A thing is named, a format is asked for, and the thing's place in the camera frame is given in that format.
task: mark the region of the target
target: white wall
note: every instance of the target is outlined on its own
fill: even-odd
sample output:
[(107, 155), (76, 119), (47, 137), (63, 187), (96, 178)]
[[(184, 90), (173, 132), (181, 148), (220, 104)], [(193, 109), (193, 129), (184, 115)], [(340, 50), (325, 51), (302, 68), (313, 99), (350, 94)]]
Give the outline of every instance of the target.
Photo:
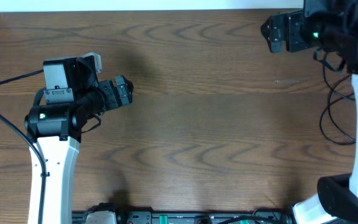
[(303, 0), (0, 0), (0, 12), (303, 8)]

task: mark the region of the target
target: wooden panel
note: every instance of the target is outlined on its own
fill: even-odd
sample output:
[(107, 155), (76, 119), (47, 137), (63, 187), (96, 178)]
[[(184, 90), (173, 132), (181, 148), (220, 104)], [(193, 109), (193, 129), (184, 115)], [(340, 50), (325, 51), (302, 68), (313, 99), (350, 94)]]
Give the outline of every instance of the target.
[[(133, 104), (83, 135), (75, 210), (107, 201), (282, 208), (313, 195), (319, 177), (350, 172), (354, 146), (334, 146), (319, 132), (328, 91), (313, 50), (269, 52), (260, 25), (273, 13), (1, 13), (0, 80), (38, 70), (46, 58), (94, 51), (103, 58), (99, 80), (133, 81)], [(44, 85), (39, 75), (0, 87), (0, 111), (24, 129)], [(333, 113), (354, 134), (355, 106), (344, 101)], [(0, 122), (1, 223), (26, 221), (30, 173), (27, 146)]]

